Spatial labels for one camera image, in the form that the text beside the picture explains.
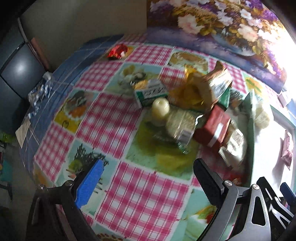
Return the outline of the red foil candy packet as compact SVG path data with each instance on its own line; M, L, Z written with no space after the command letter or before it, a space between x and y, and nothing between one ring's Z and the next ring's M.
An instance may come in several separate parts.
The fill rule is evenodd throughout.
M118 44L109 51L107 58L109 60L120 60L126 56L126 53L128 51L128 46L126 46L125 44Z

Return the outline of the purple snack packet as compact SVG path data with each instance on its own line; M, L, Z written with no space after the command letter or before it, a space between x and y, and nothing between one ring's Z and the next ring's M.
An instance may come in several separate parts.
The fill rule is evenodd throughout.
M285 137L282 142L280 160L290 170L293 160L293 140L291 134L287 130L285 130Z

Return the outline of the round bun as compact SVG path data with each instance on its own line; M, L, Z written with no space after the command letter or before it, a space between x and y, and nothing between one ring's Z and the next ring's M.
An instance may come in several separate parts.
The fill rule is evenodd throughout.
M202 117L202 113L174 108L166 118L166 132L177 143L187 146L193 137L199 119Z

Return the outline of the white tray with green rim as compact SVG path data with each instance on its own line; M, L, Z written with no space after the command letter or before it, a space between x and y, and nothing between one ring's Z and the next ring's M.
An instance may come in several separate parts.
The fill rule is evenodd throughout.
M245 178L243 186L254 184L260 177L265 177L274 192L282 197L280 185L285 182L295 192L295 150L291 166L287 168L280 161L282 142L285 132L290 133L295 144L295 125L278 109L271 106L273 118L269 125L260 129L255 125L252 111L255 109L254 92L248 93L242 102L247 111L247 153L245 157Z

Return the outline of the red box-shaped snack packet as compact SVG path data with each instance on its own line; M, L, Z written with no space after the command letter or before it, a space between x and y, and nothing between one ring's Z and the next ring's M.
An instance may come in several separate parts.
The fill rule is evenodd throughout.
M226 136L231 120L229 114L220 106L214 105L210 113L205 114L199 120L204 122L201 127L196 128L193 139L217 152Z

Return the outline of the cream jelly cup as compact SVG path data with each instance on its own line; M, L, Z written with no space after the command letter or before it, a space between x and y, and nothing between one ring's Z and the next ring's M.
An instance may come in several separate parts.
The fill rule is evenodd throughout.
M166 98L160 97L152 103L152 118L156 121L163 121L170 112L170 104Z

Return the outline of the yellow soft bread packet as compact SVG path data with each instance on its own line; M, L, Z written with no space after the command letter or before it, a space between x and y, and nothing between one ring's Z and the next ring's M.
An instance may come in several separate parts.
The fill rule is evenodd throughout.
M170 104L202 113L210 111L217 103L217 99L213 96L213 91L210 90L207 80L207 75L185 65L185 78L180 86L169 91Z

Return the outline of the pink checkered tablecloth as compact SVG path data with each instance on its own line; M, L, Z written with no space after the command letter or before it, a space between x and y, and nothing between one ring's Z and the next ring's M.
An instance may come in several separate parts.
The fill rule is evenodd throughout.
M180 47L148 45L144 36L122 37L82 74L57 109L34 155L34 178L47 186L72 180L96 156L104 172L81 210L102 240L196 240L213 214L193 174L203 157L223 179L240 181L219 156L191 141L188 153L158 138L150 112L139 109L121 83L142 70L172 90L194 63L206 73L216 59ZM125 44L120 60L109 51Z

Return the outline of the white paper sheet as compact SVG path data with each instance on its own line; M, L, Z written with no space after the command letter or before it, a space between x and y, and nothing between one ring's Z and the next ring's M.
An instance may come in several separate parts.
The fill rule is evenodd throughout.
M21 124L21 126L15 132L16 139L21 148L23 147L23 144L25 142L25 138L27 136L30 125L31 125L30 119L26 117L23 120L23 123Z

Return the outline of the green white cracker packet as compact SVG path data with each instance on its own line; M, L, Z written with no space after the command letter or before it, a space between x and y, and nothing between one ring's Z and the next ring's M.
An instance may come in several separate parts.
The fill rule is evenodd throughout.
M139 108L146 108L152 105L155 99L167 98L168 90L159 79L141 80L133 87L133 93Z

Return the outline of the floral painting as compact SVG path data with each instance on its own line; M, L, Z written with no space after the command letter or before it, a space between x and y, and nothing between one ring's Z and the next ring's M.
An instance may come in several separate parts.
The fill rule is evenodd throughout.
M262 1L148 1L148 39L233 64L280 92L293 80L295 42Z

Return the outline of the dark television screen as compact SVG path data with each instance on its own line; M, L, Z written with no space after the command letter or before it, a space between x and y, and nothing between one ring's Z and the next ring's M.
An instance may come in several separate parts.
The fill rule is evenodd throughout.
M28 94L45 69L22 36L18 22L1 41L1 131L13 135L29 109Z

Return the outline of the crumpled blue white wrapper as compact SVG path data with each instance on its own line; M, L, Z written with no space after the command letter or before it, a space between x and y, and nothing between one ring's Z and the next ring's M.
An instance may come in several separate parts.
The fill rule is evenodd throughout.
M46 72L44 73L41 81L36 85L36 87L29 92L28 101L34 110L34 113L37 113L39 108L41 107L42 102L46 98L50 97L53 80L53 74L51 72Z

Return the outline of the orange barcode bread packet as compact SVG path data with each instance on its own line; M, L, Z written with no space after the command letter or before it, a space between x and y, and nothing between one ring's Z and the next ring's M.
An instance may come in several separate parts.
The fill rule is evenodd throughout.
M203 76L201 85L201 95L206 102L215 102L226 91L232 83L232 76L220 61L216 62L214 69Z

